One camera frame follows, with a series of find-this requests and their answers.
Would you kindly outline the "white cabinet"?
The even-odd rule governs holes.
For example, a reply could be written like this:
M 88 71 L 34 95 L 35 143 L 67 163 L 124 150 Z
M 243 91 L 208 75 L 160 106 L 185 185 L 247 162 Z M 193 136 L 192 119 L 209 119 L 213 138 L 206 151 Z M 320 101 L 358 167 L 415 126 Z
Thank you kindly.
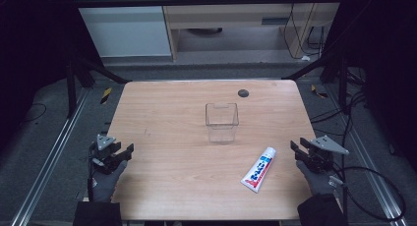
M 101 58 L 170 56 L 161 7 L 81 8 Z

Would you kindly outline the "clear plastic container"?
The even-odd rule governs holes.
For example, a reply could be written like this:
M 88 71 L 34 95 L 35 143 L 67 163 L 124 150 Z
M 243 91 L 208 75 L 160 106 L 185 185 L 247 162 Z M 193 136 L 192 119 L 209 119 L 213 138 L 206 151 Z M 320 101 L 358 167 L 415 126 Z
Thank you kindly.
M 238 126 L 239 115 L 236 103 L 206 104 L 206 127 L 210 142 L 234 142 Z

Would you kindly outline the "black metal stand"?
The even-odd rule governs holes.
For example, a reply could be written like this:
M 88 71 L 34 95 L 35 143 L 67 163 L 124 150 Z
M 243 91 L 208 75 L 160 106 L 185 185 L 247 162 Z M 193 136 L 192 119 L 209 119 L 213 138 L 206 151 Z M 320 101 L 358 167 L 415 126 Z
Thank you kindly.
M 98 72 L 118 84 L 129 82 L 104 68 L 78 9 L 62 10 L 61 15 L 55 21 L 55 26 L 56 41 L 65 60 L 68 117 L 72 117 L 78 108 L 76 81 L 79 81 L 82 87 L 87 88 L 95 84 L 90 71 Z
M 338 78 L 338 104 L 345 114 L 347 110 L 347 59 L 345 56 L 345 39 L 338 39 L 331 44 L 323 53 L 322 57 L 310 63 L 303 69 L 289 76 L 283 77 L 284 80 L 296 81 L 304 75 L 317 68 L 323 68 L 320 80 L 327 84 Z

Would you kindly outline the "white toothpaste tube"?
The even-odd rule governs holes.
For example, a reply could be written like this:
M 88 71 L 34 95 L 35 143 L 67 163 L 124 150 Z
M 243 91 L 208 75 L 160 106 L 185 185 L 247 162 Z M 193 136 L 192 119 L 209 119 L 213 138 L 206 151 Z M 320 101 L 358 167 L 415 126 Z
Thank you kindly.
M 241 183 L 257 194 L 275 155 L 276 150 L 273 147 L 267 147 L 246 175 L 241 179 Z

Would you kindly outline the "black metal frame bar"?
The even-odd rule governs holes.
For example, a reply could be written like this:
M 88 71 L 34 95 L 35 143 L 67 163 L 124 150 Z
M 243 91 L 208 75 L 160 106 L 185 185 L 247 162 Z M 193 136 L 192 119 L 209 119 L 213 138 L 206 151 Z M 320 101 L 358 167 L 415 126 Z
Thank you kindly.
M 339 3 L 343 0 L 73 0 L 78 8 Z

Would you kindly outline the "aluminium floor rail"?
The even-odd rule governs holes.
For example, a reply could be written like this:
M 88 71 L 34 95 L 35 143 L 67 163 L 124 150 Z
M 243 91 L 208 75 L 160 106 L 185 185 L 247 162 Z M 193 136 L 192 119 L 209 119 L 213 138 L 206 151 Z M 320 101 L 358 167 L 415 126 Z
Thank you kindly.
M 51 147 L 49 154 L 45 162 L 42 165 L 39 173 L 36 176 L 34 183 L 32 184 L 29 193 L 27 194 L 24 202 L 20 206 L 19 210 L 13 217 L 10 226 L 27 226 L 30 222 L 30 218 L 42 197 L 44 190 L 51 178 L 51 175 L 60 159 L 60 156 L 65 149 L 67 142 L 76 127 L 76 124 L 80 118 L 80 115 L 85 107 L 87 98 L 89 97 L 90 89 L 82 88 L 80 95 L 76 100 L 76 108 L 73 114 L 66 119 L 63 128 L 61 129 L 58 138 L 54 145 Z
M 353 170 L 366 176 L 368 185 L 373 191 L 373 196 L 369 197 L 369 199 L 375 198 L 378 201 L 383 215 L 378 215 L 376 212 L 367 209 L 361 204 L 358 197 L 352 197 L 349 194 L 344 194 L 344 196 L 350 198 L 359 209 L 375 220 L 384 221 L 390 226 L 409 226 L 404 217 L 406 213 L 405 199 L 396 185 L 378 171 L 356 129 L 353 127 L 351 115 L 342 115 L 341 122 L 345 125 L 342 136 L 343 146 L 350 153 L 354 154 L 360 163 L 359 166 L 343 166 L 342 173 L 345 174 L 348 170 Z

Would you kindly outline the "yellow black tape strip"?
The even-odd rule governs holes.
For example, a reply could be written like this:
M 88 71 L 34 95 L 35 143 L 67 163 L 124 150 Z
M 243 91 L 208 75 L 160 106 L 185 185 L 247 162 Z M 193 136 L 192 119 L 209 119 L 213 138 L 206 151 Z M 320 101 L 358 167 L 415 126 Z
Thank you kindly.
M 311 85 L 311 92 L 320 98 L 328 98 L 328 94 L 326 92 L 319 91 L 315 85 Z
M 104 90 L 103 96 L 100 99 L 100 104 L 105 104 L 106 103 L 106 101 L 108 100 L 108 97 L 109 97 L 111 91 L 112 91 L 112 87 L 108 87 L 108 88 L 106 88 Z

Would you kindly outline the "person's right hand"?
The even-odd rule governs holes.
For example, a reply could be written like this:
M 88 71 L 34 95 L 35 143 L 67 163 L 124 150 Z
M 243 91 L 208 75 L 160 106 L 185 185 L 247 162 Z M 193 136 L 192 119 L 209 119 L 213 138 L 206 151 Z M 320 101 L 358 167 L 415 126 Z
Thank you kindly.
M 327 173 L 312 172 L 301 160 L 296 161 L 296 166 L 304 175 L 313 196 L 335 194 L 335 186 L 329 183 L 330 177 Z

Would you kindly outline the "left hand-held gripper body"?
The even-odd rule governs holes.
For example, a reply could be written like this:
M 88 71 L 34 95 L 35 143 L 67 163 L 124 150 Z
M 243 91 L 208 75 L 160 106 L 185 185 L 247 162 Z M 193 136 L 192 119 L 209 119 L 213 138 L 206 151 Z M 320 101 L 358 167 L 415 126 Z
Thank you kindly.
M 121 162 L 114 161 L 114 156 L 117 154 L 110 151 L 109 146 L 114 142 L 116 142 L 116 139 L 113 137 L 97 135 L 96 142 L 92 146 L 92 166 L 102 174 L 111 174 Z

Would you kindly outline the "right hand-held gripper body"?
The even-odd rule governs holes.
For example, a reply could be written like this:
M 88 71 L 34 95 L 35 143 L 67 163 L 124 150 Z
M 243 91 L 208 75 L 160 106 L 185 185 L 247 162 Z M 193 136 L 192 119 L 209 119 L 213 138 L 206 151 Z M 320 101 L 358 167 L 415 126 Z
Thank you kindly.
M 313 172 L 320 173 L 329 171 L 333 166 L 333 155 L 335 153 L 347 155 L 349 151 L 329 138 L 323 136 L 310 140 L 316 147 L 315 150 L 309 151 L 309 160 L 306 161 L 306 166 Z

